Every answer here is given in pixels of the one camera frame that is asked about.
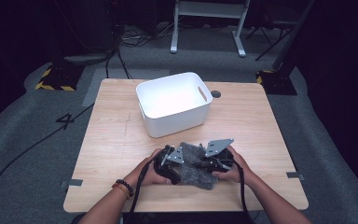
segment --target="hand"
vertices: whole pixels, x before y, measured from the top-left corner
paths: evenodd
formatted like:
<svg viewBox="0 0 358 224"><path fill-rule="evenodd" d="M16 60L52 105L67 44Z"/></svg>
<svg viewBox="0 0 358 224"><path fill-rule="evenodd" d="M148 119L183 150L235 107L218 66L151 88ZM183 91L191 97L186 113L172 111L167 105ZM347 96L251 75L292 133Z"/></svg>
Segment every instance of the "hand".
<svg viewBox="0 0 358 224"><path fill-rule="evenodd" d="M245 176L244 181L245 184L247 185L247 183L249 183L249 180L253 178L255 173L253 173L253 171L249 168L248 163L246 163L245 159L234 149L234 147L228 146L227 149L234 156L234 161L236 161L243 169L244 176ZM226 173L212 172L212 175L216 176L219 179L232 180L237 183L241 182L240 173L238 171L237 165L234 165L232 169L227 171Z"/></svg>
<svg viewBox="0 0 358 224"><path fill-rule="evenodd" d="M124 180L129 183L134 189L136 187L136 184L138 182L139 174L141 173L144 166L151 161L159 152L161 149L156 149L151 156L145 158L143 161L141 161L135 169L133 169L125 178ZM149 164L149 169L146 172L145 179L142 181L142 186L147 186L151 184L171 184L171 180L163 177L161 175L158 175L154 169L154 162L152 161Z"/></svg>

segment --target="gray floor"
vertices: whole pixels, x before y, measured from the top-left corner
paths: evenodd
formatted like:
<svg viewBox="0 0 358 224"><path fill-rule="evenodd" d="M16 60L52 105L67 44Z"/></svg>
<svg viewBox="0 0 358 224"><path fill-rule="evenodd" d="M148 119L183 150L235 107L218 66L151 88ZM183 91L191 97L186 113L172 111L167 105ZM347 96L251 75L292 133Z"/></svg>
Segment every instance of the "gray floor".
<svg viewBox="0 0 358 224"><path fill-rule="evenodd" d="M241 38L247 56L240 58L232 29L184 30L176 54L170 54L171 37L166 36L142 47L121 47L121 55L134 78L191 71L204 81L255 82L255 72L270 69L281 46L255 62L267 41L261 33L245 40L250 31L244 30ZM67 113L75 116L90 105L105 76L104 63L100 63L86 67L77 91L35 90L47 66L27 77L26 94L0 115L0 171L23 150L57 130L61 124L56 119ZM108 67L110 77L125 78L117 56ZM358 179L314 114L300 72L295 69L291 79L298 96L269 95L268 99L296 166L306 177L302 185L310 207L304 213L314 223L358 223ZM62 209L65 189L60 184L72 176L91 110L33 147L3 173L0 224L71 222L76 214ZM269 223L263 212L255 222Z"/></svg>

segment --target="wooden table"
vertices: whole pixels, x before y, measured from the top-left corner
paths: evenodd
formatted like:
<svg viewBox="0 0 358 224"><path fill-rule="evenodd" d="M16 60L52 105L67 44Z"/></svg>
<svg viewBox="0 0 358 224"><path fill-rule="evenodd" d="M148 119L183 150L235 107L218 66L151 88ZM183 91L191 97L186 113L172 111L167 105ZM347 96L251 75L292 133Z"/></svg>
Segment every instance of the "wooden table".
<svg viewBox="0 0 358 224"><path fill-rule="evenodd" d="M295 172L282 134L263 88L253 83L205 82L214 98L202 125L160 138L147 134L136 96L139 79L105 79L93 108L89 127L78 156L73 179L64 202L67 212L86 212L155 148L193 145L234 138L232 146L267 184L297 209L308 200ZM249 210L262 210L252 191L245 189ZM132 200L125 204L129 211ZM193 186L147 186L141 188L136 212L241 211L240 184L219 181L214 189Z"/></svg>

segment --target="black wire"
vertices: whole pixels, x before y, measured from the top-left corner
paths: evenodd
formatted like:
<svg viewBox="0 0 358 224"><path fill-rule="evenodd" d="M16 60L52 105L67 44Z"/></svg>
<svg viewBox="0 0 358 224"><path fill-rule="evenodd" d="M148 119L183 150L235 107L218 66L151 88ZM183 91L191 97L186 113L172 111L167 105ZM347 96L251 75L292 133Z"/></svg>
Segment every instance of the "black wire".
<svg viewBox="0 0 358 224"><path fill-rule="evenodd" d="M109 58L106 60L106 64L105 64L106 78L109 78L109 71L107 69L107 65L109 64L109 61L113 57L113 55L115 55L114 51L110 54Z"/></svg>
<svg viewBox="0 0 358 224"><path fill-rule="evenodd" d="M244 173L242 167L236 162L233 161L238 168L238 172L240 173L240 179L241 179L241 203L243 208L243 213L245 214L246 223L252 223L254 224L255 221L251 218L249 215L248 208L246 207L246 201L245 201L245 179L244 179Z"/></svg>
<svg viewBox="0 0 358 224"><path fill-rule="evenodd" d="M136 43L129 43L129 42L125 42L125 41L121 42L122 46L129 47L129 48L139 47L145 39L152 38L152 36L138 35L138 32L136 32L135 30L128 30L128 31L126 31L126 33L127 32L130 32L130 33L128 35L124 34L123 35L124 38L133 39L133 38L137 37Z"/></svg>
<svg viewBox="0 0 358 224"><path fill-rule="evenodd" d="M146 45L147 43L149 43L150 41L152 40L159 40L163 37L165 37L166 35L169 35L169 34L166 34L166 35L163 35L162 33L164 33L166 30L168 30L169 27L171 27L172 24L170 25L167 25L167 27L161 29L160 31L158 31L158 36L159 37L153 37L153 36L148 36L148 35L139 35L137 38L137 42L136 43L129 43L129 42L125 42L123 41L121 43L122 46L124 47L128 47L128 48L134 48L134 47L141 47L141 46L144 46ZM136 37L138 35L138 33L134 30L128 30L127 32L134 32L135 34L134 35L126 35L127 38L133 38L133 37Z"/></svg>
<svg viewBox="0 0 358 224"><path fill-rule="evenodd" d="M70 120L67 120L65 122L65 124L63 124L60 128L58 128L57 130L55 130L54 132L52 132L51 134L49 134L48 136L42 138L41 140L37 141L36 143L34 143L33 145L31 145L30 147L26 148L25 150L22 151L22 153L20 153L17 157L15 157L13 160L11 160L4 169L2 169L2 171L0 172L0 177L1 175L7 170L7 168L13 164L16 160L18 160L21 156L23 156L25 153L27 153L29 150L31 150L32 148L36 147L37 145L41 144L42 142L46 141L47 139L49 139L52 135L54 135L55 133L59 132L60 130L64 129L69 123L74 122L75 119L77 119L79 116L81 116L83 113L85 113L87 110L89 110L91 107L93 107L94 104L89 105L86 109L84 109L83 111L81 111L78 115L76 115L75 117L73 117Z"/></svg>
<svg viewBox="0 0 358 224"><path fill-rule="evenodd" d="M126 224L130 224L130 220L131 220L131 215L133 214L133 211L135 210L135 206L136 206L136 203L138 202L138 197L139 197L139 193L141 192L141 185L142 185L142 182L144 181L145 179L145 175L147 173L147 171L149 170L149 165L150 163L152 163L155 158L160 154L162 153L163 150L161 150L158 154L156 154L150 161L148 161L145 166L142 168L142 171L141 173L139 174L139 177L138 177L138 183L136 184L136 189L135 189L135 195L133 196L133 201L132 201L132 205L131 205L131 209L130 209L130 212L129 214L127 215L127 218L125 220L124 223Z"/></svg>
<svg viewBox="0 0 358 224"><path fill-rule="evenodd" d="M127 70L126 63L121 58L120 49L117 49L118 58L120 59L121 65L123 66L124 72L126 73L127 79L132 79L130 72Z"/></svg>

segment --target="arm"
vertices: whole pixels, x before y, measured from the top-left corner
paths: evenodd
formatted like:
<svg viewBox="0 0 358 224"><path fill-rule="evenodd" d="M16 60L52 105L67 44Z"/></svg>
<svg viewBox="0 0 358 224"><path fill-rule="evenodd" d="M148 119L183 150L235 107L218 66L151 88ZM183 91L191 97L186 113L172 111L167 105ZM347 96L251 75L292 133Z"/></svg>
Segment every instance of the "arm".
<svg viewBox="0 0 358 224"><path fill-rule="evenodd" d="M242 167L245 174L245 184L254 192L272 223L310 223L301 212L256 175L232 146L229 146L227 149L234 156L234 160ZM220 179L233 180L238 183L241 181L236 166L227 173L213 172L213 175Z"/></svg>
<svg viewBox="0 0 358 224"><path fill-rule="evenodd" d="M133 189L136 188L138 183L138 176L142 171L142 168L147 164L148 161L152 160L152 158L159 152L156 149L153 154L141 161L134 170L132 170L126 177L123 178ZM150 168L148 169L145 179L142 182L143 186L150 185L150 184L170 184L171 181L165 177L162 177L156 174L156 171L153 168L153 162L150 164ZM91 209L88 213L83 216L80 220L80 224L87 224L87 223L117 223L121 210L125 202L127 201L127 194L129 192L124 192L126 190L124 186L123 188L112 188L105 196L101 198Z"/></svg>

